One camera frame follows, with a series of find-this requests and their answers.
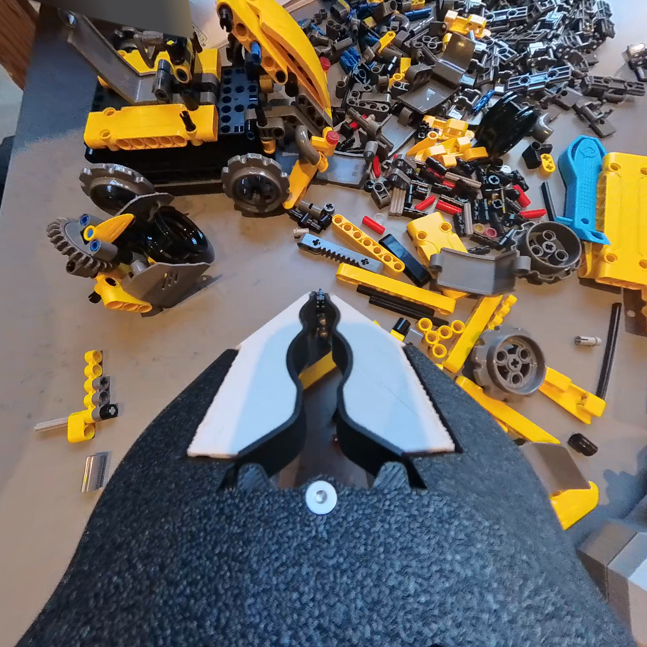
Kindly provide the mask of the yellow black brick vehicle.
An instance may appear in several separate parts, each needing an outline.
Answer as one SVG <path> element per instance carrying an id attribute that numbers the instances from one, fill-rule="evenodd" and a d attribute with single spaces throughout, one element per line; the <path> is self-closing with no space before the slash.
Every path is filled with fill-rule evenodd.
<path id="1" fill-rule="evenodd" d="M 120 53 L 80 14 L 68 43 L 100 80 L 87 117 L 84 191 L 113 212 L 144 186 L 179 195 L 222 183 L 237 210 L 295 206 L 328 169 L 339 136 L 328 78 L 309 38 L 275 1 L 218 1 L 227 56 L 190 38 L 135 30 Z"/>

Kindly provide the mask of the small yellow grey axle assembly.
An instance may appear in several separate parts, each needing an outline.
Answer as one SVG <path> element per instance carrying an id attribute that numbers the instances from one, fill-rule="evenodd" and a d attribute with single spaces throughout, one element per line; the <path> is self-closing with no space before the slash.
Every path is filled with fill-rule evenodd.
<path id="1" fill-rule="evenodd" d="M 49 432 L 66 427 L 69 442 L 82 442 L 94 437 L 97 423 L 118 416 L 118 405 L 111 402 L 111 379 L 103 373 L 102 351 L 86 352 L 84 361 L 84 408 L 68 417 L 35 425 L 34 432 Z"/>

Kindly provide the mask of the blue brick separator tool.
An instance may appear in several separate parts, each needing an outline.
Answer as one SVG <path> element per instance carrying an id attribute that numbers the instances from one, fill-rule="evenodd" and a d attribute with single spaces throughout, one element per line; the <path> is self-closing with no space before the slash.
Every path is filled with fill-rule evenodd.
<path id="1" fill-rule="evenodd" d="M 558 169 L 565 186 L 565 205 L 556 222 L 568 226 L 580 240 L 609 245 L 610 240 L 596 227 L 596 185 L 607 155 L 597 138 L 577 137 L 562 152 Z"/>

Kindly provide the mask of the grey yellow panel brick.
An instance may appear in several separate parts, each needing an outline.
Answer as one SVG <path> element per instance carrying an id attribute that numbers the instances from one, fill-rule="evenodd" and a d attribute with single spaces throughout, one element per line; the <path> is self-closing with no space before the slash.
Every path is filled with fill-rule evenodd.
<path id="1" fill-rule="evenodd" d="M 526 442 L 519 449 L 546 488 L 564 530 L 598 505 L 598 486 L 582 475 L 566 447 L 554 443 Z"/>

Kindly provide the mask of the small silver grey panel brick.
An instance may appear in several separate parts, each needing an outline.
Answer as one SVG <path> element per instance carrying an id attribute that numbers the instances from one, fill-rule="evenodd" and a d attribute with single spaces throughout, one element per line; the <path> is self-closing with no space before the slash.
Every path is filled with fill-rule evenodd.
<path id="1" fill-rule="evenodd" d="M 105 487 L 109 478 L 111 451 L 102 451 L 86 457 L 84 476 L 80 491 L 90 493 Z"/>

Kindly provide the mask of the black rubber tyre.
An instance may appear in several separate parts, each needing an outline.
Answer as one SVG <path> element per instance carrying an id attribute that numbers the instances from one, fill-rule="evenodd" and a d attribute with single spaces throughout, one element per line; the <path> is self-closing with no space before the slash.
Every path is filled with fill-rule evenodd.
<path id="1" fill-rule="evenodd" d="M 475 130 L 477 147 L 486 148 L 490 157 L 501 157 L 530 134 L 540 110 L 509 91 L 491 107 Z"/>

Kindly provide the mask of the grey curved panel brick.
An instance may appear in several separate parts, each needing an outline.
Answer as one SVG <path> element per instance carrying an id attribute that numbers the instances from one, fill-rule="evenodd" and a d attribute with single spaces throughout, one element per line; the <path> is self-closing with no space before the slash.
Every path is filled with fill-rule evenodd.
<path id="1" fill-rule="evenodd" d="M 448 288 L 481 296 L 499 296 L 515 289 L 516 279 L 531 270 L 530 258 L 511 250 L 494 257 L 442 248 L 430 258 L 436 282 Z"/>

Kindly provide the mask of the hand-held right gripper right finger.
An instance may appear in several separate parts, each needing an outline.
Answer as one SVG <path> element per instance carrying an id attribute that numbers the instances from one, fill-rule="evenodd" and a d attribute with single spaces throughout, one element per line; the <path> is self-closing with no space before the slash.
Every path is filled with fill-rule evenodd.
<path id="1" fill-rule="evenodd" d="M 428 456 L 455 444 L 412 368 L 404 344 L 336 295 L 326 295 L 346 456 Z"/>

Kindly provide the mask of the grey brick battery hub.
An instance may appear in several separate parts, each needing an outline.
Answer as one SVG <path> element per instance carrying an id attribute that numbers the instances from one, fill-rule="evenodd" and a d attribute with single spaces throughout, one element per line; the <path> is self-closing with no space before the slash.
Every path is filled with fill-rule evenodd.
<path id="1" fill-rule="evenodd" d="M 639 646 L 646 645 L 646 528 L 606 522 L 578 548 L 587 572 Z"/>

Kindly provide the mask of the yellow gear brick subassembly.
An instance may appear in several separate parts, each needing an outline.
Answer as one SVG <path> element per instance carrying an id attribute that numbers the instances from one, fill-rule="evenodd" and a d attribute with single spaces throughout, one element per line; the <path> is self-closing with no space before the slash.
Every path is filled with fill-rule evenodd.
<path id="1" fill-rule="evenodd" d="M 132 198 L 104 220 L 84 214 L 47 225 L 49 241 L 67 257 L 67 273 L 94 280 L 91 303 L 152 316 L 200 288 L 214 249 L 172 201 L 154 192 Z"/>

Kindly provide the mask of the grey wheel hub brick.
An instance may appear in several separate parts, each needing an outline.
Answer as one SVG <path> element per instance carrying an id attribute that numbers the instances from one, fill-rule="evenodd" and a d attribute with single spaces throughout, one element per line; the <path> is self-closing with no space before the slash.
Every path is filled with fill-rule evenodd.
<path id="1" fill-rule="evenodd" d="M 552 222 L 527 222 L 515 235 L 514 247 L 529 258 L 525 279 L 534 285 L 554 284 L 578 270 L 582 244 L 568 226 Z"/>

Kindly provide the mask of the grey round turntable brick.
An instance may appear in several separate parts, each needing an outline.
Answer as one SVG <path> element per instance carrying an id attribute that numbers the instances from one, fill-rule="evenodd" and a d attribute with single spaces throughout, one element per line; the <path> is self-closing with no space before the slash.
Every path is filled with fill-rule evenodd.
<path id="1" fill-rule="evenodd" d="M 465 376 L 496 400 L 529 397 L 547 372 L 544 352 L 525 329 L 502 324 L 483 331 L 470 352 Z"/>

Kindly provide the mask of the grey desk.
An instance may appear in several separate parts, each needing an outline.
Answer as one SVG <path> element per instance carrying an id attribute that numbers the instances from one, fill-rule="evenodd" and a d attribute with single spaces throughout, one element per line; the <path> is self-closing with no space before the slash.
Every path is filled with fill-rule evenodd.
<path id="1" fill-rule="evenodd" d="M 297 249 L 285 215 L 242 217 L 223 195 L 178 200 L 215 247 L 214 282 L 176 309 L 151 318 L 88 302 L 90 281 L 65 272 L 44 228 L 59 216 L 94 211 L 78 175 L 93 74 L 72 51 L 56 9 L 44 6 L 1 213 L 1 645 L 15 646 L 69 565 L 100 492 L 81 492 L 86 457 L 111 453 L 110 476 L 150 422 L 224 350 L 297 297 L 322 287 L 384 328 L 394 313 L 375 308 L 336 280 L 336 265 Z M 552 286 L 518 284 L 511 324 L 536 335 L 548 364 L 594 391 L 603 337 L 622 297 L 570 277 Z M 120 416 L 89 442 L 33 427 L 80 407 L 84 353 L 105 352 Z M 578 430 L 594 457 L 575 454 L 600 487 L 599 507 L 568 534 L 579 543 L 607 518 L 626 515 L 646 493 L 646 338 L 621 331 L 603 417 L 583 425 L 545 396 L 523 415 L 562 441 Z"/>

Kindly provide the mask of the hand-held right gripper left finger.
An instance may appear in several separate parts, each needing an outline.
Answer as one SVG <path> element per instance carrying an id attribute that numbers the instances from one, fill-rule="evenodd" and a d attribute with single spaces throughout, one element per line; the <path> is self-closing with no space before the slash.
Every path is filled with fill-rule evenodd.
<path id="1" fill-rule="evenodd" d="M 311 360 L 316 292 L 306 293 L 237 347 L 187 449 L 191 457 L 238 459 L 295 422 L 300 373 Z"/>

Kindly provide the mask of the pile of yellow beam bricks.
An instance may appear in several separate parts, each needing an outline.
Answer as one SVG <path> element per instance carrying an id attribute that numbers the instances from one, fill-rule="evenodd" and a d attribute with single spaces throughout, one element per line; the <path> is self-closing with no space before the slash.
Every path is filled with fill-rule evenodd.
<path id="1" fill-rule="evenodd" d="M 435 212 L 426 215 L 422 215 L 418 211 L 415 213 L 420 217 L 409 222 L 408 232 L 417 244 L 419 252 L 436 251 L 439 253 L 442 248 L 445 248 L 440 247 L 442 242 L 458 241 L 457 235 L 449 222 L 442 218 L 441 213 Z M 527 222 L 551 221 L 539 218 L 540 215 L 547 214 L 546 209 L 510 212 L 510 214 L 521 217 L 530 216 L 529 219 L 523 221 L 523 225 Z M 618 288 L 624 292 L 630 292 L 639 297 L 643 305 L 642 313 L 645 313 L 645 155 L 614 151 L 604 156 L 596 185 L 596 227 L 605 233 L 610 244 L 602 245 L 580 240 L 582 244 L 580 265 L 578 270 L 570 276 L 575 276 L 580 281 L 592 282 L 597 287 Z M 521 228 L 522 226 L 509 231 L 511 236 L 508 242 L 511 247 L 506 252 L 517 250 L 514 247 L 515 235 Z M 470 251 L 453 247 L 447 248 L 472 254 Z M 511 406 L 513 400 L 524 400 L 530 396 L 496 400 L 486 395 L 481 386 L 464 374 L 465 362 L 483 331 L 502 324 L 513 326 L 507 318 L 516 303 L 516 296 L 513 292 L 499 296 L 481 296 L 441 288 L 436 282 L 436 273 L 432 271 L 432 274 L 432 284 L 437 290 L 416 287 L 347 263 L 342 263 L 336 272 L 337 279 L 356 286 L 359 292 L 370 295 L 370 299 L 380 307 L 417 318 L 420 324 L 431 319 L 429 315 L 423 314 L 424 309 L 432 309 L 448 316 L 454 313 L 456 302 L 460 298 L 477 299 L 465 321 L 456 320 L 450 324 L 441 323 L 438 325 L 438 331 L 432 331 L 430 323 L 426 327 L 420 326 L 422 334 L 430 338 L 430 341 L 426 341 L 426 345 L 432 362 L 449 376 L 455 377 L 456 384 L 493 416 L 505 431 L 512 432 L 528 442 L 558 444 L 559 441 L 551 433 L 526 419 Z M 516 282 L 519 279 L 526 280 L 522 276 L 518 277 Z M 608 409 L 607 398 L 605 400 L 598 398 L 595 395 L 596 389 L 594 392 L 590 392 L 576 384 L 569 376 L 550 367 L 549 359 L 551 357 L 546 354 L 536 336 L 531 336 L 544 352 L 547 366 L 545 380 L 537 393 L 545 395 L 582 424 L 590 425 L 594 419 L 602 417 Z"/>

